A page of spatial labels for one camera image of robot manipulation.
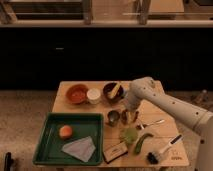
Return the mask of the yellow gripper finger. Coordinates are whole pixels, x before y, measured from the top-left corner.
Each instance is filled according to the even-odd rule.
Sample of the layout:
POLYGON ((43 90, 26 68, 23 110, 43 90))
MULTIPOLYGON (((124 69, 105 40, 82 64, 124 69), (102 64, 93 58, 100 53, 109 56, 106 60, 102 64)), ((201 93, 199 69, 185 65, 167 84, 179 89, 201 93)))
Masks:
POLYGON ((127 121, 127 124, 130 124, 132 122, 132 117, 131 117, 131 112, 127 111, 126 112, 126 121, 127 121))

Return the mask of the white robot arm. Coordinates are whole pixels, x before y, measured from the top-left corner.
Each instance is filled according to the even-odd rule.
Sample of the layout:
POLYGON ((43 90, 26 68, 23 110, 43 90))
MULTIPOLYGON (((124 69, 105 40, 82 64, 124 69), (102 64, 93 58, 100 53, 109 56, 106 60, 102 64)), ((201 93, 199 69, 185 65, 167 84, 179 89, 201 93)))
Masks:
POLYGON ((194 171, 213 171, 213 112, 155 90, 152 77, 135 79, 129 83, 124 98, 128 111, 136 111, 147 100, 176 118, 200 136, 194 171))

